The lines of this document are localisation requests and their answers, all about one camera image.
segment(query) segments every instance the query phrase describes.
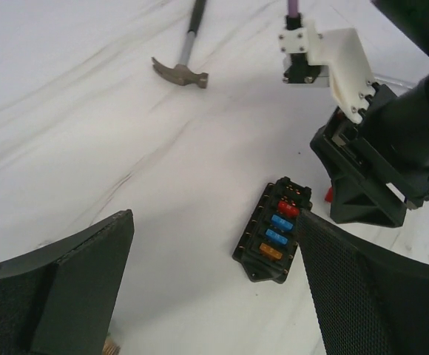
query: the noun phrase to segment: white mount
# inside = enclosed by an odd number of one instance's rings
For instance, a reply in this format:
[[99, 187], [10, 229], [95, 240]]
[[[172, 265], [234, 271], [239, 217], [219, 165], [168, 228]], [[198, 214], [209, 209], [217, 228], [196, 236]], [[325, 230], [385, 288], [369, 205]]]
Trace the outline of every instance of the white mount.
[[303, 27], [297, 30], [282, 30], [279, 42], [282, 52], [288, 55], [287, 62], [284, 61], [286, 69], [290, 66], [289, 54], [296, 53], [305, 53], [311, 66], [328, 67], [326, 86], [331, 88], [338, 107], [355, 124], [362, 122], [358, 111], [369, 107], [364, 97], [374, 96], [376, 91], [371, 86], [374, 75], [356, 29], [332, 30], [320, 35], [314, 20], [304, 20]]

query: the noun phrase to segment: hammer head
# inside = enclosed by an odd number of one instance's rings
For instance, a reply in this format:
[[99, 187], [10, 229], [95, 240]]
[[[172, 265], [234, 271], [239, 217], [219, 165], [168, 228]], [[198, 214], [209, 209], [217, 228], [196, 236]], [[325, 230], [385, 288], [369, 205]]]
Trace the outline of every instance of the hammer head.
[[197, 84], [198, 87], [202, 89], [205, 89], [208, 85], [207, 72], [195, 74], [190, 69], [188, 69], [186, 65], [182, 64], [175, 65], [175, 68], [168, 68], [153, 57], [152, 63], [152, 67], [154, 68], [155, 72], [173, 84], [181, 85], [183, 87], [188, 84]]

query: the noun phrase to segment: hammer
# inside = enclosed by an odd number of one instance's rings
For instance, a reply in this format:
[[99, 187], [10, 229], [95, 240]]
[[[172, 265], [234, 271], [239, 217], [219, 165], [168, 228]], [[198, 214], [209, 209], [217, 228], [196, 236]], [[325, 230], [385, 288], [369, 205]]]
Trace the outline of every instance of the hammer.
[[197, 37], [198, 28], [200, 27], [203, 12], [205, 10], [206, 0], [196, 0], [190, 19], [190, 26], [186, 34], [185, 44], [183, 45], [180, 60], [174, 68], [168, 68], [157, 59], [152, 57], [153, 68], [162, 78], [181, 86], [188, 84], [197, 84], [198, 87], [205, 89], [208, 85], [208, 73], [202, 72], [196, 74], [188, 69], [187, 65], [192, 54], [193, 44]]

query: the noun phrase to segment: black fuse holder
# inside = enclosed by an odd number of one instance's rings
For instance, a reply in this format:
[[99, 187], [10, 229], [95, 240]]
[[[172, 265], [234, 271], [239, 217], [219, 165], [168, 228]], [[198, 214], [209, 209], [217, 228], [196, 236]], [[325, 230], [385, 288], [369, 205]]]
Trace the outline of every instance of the black fuse holder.
[[297, 216], [311, 210], [310, 198], [309, 187], [288, 177], [267, 185], [232, 255], [252, 282], [286, 281], [298, 247]]

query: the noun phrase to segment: red fuse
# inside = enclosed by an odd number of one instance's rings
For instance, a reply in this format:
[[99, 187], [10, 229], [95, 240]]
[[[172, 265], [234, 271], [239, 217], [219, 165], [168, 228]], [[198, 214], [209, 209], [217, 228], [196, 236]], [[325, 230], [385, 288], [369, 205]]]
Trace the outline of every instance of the red fuse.
[[325, 201], [328, 202], [328, 203], [333, 202], [333, 188], [332, 187], [330, 187], [330, 189], [326, 193]]
[[283, 213], [285, 216], [289, 218], [296, 218], [300, 214], [300, 210], [297, 207], [293, 207], [292, 205], [289, 205], [285, 201], [280, 201], [277, 208], [280, 213]]

